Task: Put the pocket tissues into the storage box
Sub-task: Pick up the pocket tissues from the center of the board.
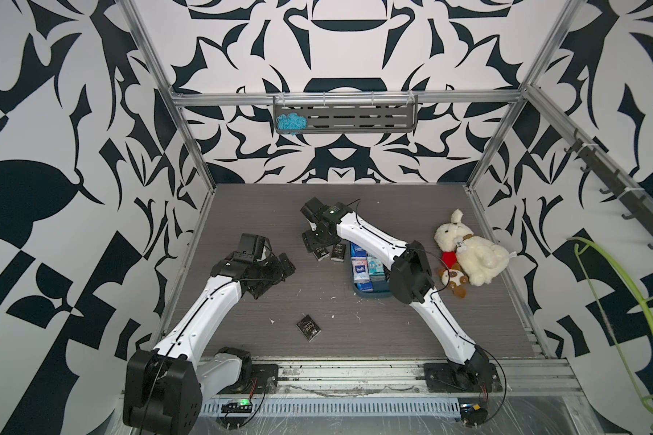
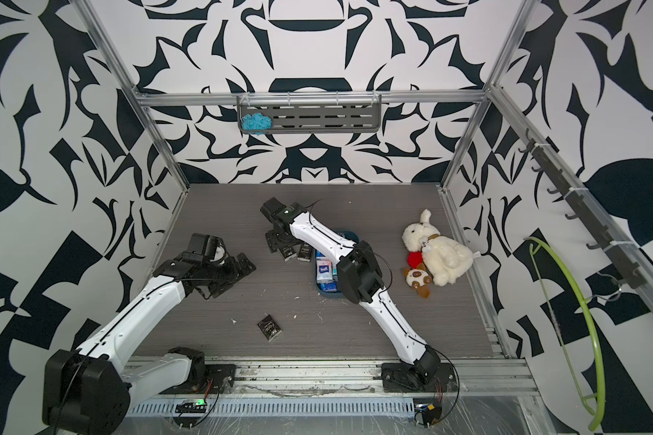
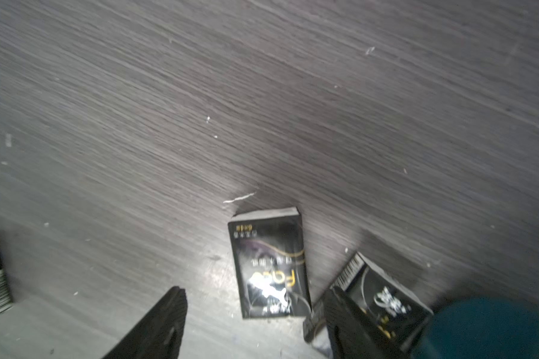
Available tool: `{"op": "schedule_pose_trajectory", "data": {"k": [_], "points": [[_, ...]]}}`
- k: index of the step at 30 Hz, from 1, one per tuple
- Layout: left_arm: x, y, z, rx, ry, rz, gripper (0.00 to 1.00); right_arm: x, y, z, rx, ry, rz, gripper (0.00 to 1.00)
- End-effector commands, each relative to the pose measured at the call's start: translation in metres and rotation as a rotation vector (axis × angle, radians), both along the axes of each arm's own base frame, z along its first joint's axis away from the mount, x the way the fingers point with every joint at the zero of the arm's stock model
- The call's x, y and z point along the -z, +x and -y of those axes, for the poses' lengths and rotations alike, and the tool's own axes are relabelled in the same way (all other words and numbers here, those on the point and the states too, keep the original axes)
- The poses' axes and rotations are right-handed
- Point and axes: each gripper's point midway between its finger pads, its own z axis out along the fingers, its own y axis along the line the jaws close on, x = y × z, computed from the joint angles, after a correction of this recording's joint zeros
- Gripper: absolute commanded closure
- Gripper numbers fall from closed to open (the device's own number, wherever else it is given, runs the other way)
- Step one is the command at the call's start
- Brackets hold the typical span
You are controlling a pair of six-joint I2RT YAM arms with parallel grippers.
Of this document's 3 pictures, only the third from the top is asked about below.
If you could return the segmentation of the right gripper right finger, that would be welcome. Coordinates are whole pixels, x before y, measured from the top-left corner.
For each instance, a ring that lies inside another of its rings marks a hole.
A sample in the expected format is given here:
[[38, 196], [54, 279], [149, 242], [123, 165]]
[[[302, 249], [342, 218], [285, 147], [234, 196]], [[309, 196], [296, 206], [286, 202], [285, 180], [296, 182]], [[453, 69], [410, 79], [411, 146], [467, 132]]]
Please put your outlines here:
[[324, 296], [324, 313], [334, 358], [406, 358], [339, 287]]

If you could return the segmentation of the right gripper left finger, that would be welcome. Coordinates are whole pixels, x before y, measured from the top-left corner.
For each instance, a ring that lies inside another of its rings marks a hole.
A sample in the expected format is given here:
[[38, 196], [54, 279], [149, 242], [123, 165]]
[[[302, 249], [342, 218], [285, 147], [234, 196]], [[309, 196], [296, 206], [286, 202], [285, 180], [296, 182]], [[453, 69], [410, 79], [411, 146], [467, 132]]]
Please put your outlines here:
[[184, 336], [187, 310], [186, 291], [172, 287], [104, 359], [177, 359]]

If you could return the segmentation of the teal plastic storage box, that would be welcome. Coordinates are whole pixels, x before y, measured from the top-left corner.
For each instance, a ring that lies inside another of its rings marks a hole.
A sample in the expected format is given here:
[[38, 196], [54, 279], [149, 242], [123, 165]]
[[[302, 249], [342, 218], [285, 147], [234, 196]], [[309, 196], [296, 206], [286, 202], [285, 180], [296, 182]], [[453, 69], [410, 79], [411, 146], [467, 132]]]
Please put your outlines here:
[[506, 299], [473, 298], [440, 309], [413, 358], [539, 358], [539, 311]]

